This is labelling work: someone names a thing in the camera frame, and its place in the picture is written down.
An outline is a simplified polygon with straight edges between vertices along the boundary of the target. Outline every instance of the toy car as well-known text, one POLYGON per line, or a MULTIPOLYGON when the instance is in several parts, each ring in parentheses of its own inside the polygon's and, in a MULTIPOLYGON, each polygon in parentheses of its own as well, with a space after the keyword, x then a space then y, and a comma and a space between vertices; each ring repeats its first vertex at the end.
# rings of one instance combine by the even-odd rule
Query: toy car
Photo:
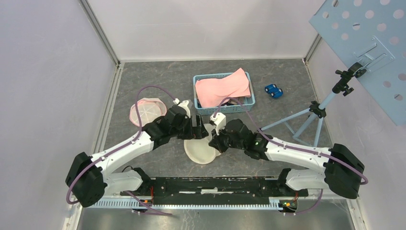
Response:
POLYGON ((279 98, 283 95, 282 89, 278 89, 275 84, 265 86, 265 92, 270 94, 272 98, 279 98))

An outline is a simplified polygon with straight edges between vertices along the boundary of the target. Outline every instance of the wall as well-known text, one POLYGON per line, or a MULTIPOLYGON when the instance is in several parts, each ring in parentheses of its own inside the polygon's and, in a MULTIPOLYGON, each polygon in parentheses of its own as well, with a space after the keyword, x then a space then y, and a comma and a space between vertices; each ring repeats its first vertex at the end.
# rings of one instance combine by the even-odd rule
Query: wall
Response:
MULTIPOLYGON (((339 80, 336 69, 347 68, 322 41, 309 64, 319 98, 339 80)), ((346 145, 365 165, 370 182, 360 188, 360 197, 369 229, 403 229, 406 126, 395 126, 358 81, 350 81, 349 86, 355 91, 336 96, 327 106, 331 139, 346 145)))
POLYGON ((302 58, 324 0, 89 0, 121 60, 302 58))
POLYGON ((0 3, 0 229, 61 229, 115 66, 76 0, 0 3))

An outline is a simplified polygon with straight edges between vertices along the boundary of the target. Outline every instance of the folded cloth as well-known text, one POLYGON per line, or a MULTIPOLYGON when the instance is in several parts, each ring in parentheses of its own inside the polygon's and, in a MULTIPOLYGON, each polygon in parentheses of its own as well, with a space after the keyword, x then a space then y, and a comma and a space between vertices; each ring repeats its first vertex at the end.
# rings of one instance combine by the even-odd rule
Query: folded cloth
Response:
POLYGON ((249 81, 242 68, 222 79, 198 80, 196 94, 202 108, 216 107, 226 97, 251 97, 249 81))

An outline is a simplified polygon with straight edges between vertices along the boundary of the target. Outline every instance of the plastic basket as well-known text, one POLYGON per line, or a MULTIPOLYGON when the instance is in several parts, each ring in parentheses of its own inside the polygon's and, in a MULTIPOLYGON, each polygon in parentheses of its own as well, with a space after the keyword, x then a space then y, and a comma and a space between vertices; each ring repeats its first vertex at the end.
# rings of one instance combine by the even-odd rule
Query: plastic basket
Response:
MULTIPOLYGON (((193 93, 194 93, 194 107, 197 109, 197 112, 201 115, 211 115, 213 114, 217 107, 210 107, 210 108, 198 108, 197 106, 197 94, 196 94, 196 81, 202 80, 202 79, 207 79, 207 78, 225 78, 233 73, 217 73, 217 74, 205 74, 205 75, 196 75, 193 77, 193 93)), ((251 84, 251 79, 249 78, 249 74, 245 72, 248 82, 249 82, 249 90, 251 92, 251 97, 246 97, 244 99, 244 107, 250 111, 251 108, 255 104, 255 97, 254 97, 254 91, 252 89, 252 84, 251 84)), ((240 105, 227 105, 227 106, 221 106, 220 112, 223 114, 227 113, 238 113, 238 112, 244 112, 244 109, 240 105)))

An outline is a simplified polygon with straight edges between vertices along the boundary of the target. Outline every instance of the light blue board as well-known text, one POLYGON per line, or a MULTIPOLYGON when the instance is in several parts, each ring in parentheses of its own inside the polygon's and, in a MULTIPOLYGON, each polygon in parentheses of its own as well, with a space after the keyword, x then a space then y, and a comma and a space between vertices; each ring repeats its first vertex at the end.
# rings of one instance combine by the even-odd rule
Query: light blue board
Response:
POLYGON ((406 0, 336 2, 326 0, 311 25, 348 68, 369 63, 359 82, 396 125, 406 124, 406 0))

